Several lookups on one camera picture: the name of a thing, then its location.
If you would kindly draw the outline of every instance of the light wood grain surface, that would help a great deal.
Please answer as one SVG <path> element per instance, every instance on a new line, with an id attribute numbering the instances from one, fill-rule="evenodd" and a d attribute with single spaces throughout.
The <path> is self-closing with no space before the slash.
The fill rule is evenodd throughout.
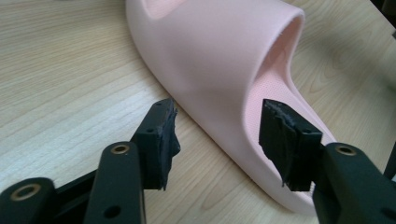
<path id="1" fill-rule="evenodd" d="M 383 171 L 396 140 L 394 28 L 369 0 L 301 0 L 292 64 L 304 98 L 340 142 Z M 136 52 L 123 0 L 0 2 L 0 190 L 95 169 L 168 97 Z M 148 223 L 317 223 L 258 188 L 183 111 L 166 192 L 146 190 Z"/>

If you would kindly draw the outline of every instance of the screw hole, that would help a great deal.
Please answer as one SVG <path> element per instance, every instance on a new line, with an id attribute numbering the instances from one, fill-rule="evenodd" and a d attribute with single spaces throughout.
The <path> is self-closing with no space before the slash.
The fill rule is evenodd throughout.
<path id="1" fill-rule="evenodd" d="M 35 194 L 37 194 L 41 189 L 41 186 L 38 184 L 28 184 L 16 189 L 11 194 L 11 200 L 15 202 L 20 202 L 26 200 Z"/>
<path id="2" fill-rule="evenodd" d="M 396 220 L 396 212 L 389 208 L 382 208 L 381 213 L 389 219 Z"/>
<path id="3" fill-rule="evenodd" d="M 336 150 L 346 156 L 356 156 L 356 151 L 349 147 L 337 147 Z"/>
<path id="4" fill-rule="evenodd" d="M 111 152 L 113 154 L 123 154 L 125 152 L 127 152 L 129 150 L 129 147 L 126 145 L 119 145 L 119 146 L 115 146 L 113 148 L 111 148 Z"/>
<path id="5" fill-rule="evenodd" d="M 113 218 L 113 217 L 117 217 L 120 214 L 120 212 L 121 212 L 121 208 L 115 205 L 108 207 L 104 212 L 104 216 L 106 218 Z"/>

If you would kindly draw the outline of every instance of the wooden table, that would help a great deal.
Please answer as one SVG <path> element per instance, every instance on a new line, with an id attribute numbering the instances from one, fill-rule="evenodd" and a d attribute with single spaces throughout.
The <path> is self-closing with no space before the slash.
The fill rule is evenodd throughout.
<path id="1" fill-rule="evenodd" d="M 289 0 L 306 13 L 293 80 L 340 142 L 383 171 L 396 140 L 394 28 L 368 0 Z M 122 0 L 0 3 L 0 190 L 95 169 L 168 93 L 136 52 Z M 272 200 L 179 109 L 166 192 L 148 223 L 317 223 Z"/>

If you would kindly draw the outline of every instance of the pink foam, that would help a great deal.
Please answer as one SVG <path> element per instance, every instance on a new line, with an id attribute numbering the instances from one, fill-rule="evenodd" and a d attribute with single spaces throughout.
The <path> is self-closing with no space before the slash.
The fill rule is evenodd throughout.
<path id="1" fill-rule="evenodd" d="M 263 190 L 292 211 L 314 215 L 310 195 L 281 188 L 258 144 L 263 98 L 290 105 L 323 131 L 324 144 L 334 141 L 290 78 L 304 13 L 278 0 L 170 5 L 157 10 L 127 0 L 131 34 L 149 69 Z"/>

